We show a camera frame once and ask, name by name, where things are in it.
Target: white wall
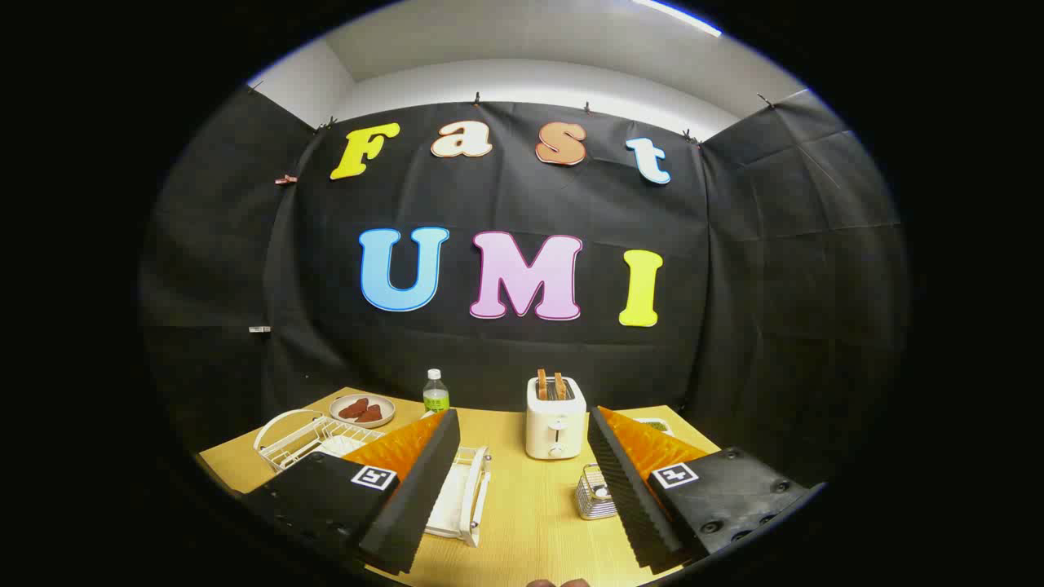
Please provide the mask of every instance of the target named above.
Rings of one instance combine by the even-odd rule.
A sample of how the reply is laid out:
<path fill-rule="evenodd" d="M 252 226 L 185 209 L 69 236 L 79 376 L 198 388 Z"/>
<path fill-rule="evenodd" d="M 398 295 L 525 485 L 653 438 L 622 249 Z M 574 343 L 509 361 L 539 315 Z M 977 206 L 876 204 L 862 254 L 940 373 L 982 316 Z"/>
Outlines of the white wall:
<path fill-rule="evenodd" d="M 365 79 L 351 87 L 333 116 L 348 120 L 397 108 L 472 101 L 475 92 L 481 93 L 483 101 L 580 109 L 590 101 L 594 112 L 679 134 L 690 128 L 701 141 L 739 120 L 709 102 L 647 79 L 608 69 L 531 60 L 454 62 Z"/>
<path fill-rule="evenodd" d="M 324 39 L 305 45 L 248 81 L 312 127 L 330 121 L 352 88 L 352 75 Z"/>

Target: ceiling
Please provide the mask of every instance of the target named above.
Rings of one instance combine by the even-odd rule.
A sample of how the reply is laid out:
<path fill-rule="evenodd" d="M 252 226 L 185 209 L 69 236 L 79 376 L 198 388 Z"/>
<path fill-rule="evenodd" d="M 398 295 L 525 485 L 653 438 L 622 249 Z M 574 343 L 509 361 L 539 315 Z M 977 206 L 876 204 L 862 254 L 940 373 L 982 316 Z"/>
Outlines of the ceiling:
<path fill-rule="evenodd" d="M 557 61 L 657 81 L 740 118 L 764 107 L 758 93 L 775 101 L 804 89 L 728 34 L 632 0 L 406 0 L 326 39 L 356 81 L 466 60 Z"/>

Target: blue letter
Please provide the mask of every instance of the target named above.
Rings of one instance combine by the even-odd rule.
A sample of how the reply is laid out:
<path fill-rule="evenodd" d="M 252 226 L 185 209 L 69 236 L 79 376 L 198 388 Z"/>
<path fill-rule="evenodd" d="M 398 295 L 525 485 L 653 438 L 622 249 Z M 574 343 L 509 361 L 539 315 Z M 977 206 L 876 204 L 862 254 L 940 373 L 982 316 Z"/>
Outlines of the blue letter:
<path fill-rule="evenodd" d="M 388 279 L 392 269 L 392 245 L 399 242 L 399 231 L 375 229 L 359 235 L 362 244 L 362 296 L 367 302 L 389 312 L 408 312 L 427 304 L 438 288 L 438 248 L 450 231 L 425 227 L 410 238 L 417 252 L 417 282 L 409 289 L 399 289 Z"/>
<path fill-rule="evenodd" d="M 638 160 L 638 170 L 642 175 L 654 184 L 666 184 L 670 181 L 670 173 L 660 169 L 657 159 L 666 159 L 663 149 L 656 148 L 652 141 L 648 139 L 631 139 L 626 143 L 627 148 L 635 149 L 635 159 Z"/>

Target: wire basket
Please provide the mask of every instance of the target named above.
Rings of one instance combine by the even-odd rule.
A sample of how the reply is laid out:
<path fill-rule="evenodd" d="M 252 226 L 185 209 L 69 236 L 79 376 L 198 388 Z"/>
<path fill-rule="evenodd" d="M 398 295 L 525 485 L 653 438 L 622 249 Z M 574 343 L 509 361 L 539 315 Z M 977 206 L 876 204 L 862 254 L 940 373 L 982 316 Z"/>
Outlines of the wire basket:
<path fill-rule="evenodd" d="M 576 484 L 576 507 L 585 520 L 597 520 L 616 515 L 616 503 L 609 494 L 609 485 L 601 475 L 597 463 L 584 466 L 580 480 Z"/>
<path fill-rule="evenodd" d="M 276 443 L 261 446 L 264 433 L 276 422 L 291 414 L 315 414 L 317 417 L 312 418 L 311 422 Z M 272 471 L 279 473 L 313 451 L 317 450 L 339 459 L 383 436 L 384 432 L 340 422 L 314 409 L 291 409 L 272 418 L 258 431 L 257 438 L 254 439 L 254 450 L 268 463 Z"/>

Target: letter u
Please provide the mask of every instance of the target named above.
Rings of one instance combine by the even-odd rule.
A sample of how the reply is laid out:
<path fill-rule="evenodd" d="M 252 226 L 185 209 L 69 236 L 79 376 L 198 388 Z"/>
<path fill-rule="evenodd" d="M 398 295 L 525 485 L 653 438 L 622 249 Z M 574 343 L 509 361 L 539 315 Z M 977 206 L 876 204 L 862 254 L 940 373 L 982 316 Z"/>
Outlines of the letter u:
<path fill-rule="evenodd" d="M 417 282 L 409 289 L 392 285 L 392 246 L 401 235 L 393 229 L 374 229 L 359 235 L 362 244 L 362 296 L 374 306 L 389 312 L 416 310 L 435 297 L 438 288 L 438 254 L 442 243 L 449 239 L 450 231 L 438 227 L 424 227 L 413 231 L 410 238 L 420 248 L 417 253 Z"/>

